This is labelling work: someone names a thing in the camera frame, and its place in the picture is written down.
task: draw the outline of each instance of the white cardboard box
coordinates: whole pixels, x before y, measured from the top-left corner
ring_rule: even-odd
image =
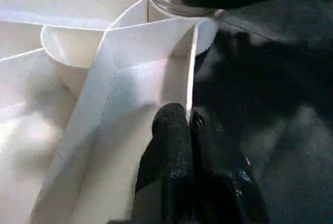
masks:
[[[0,0],[0,21],[0,223],[128,218],[154,114],[179,102],[190,117],[213,19],[151,0]]]

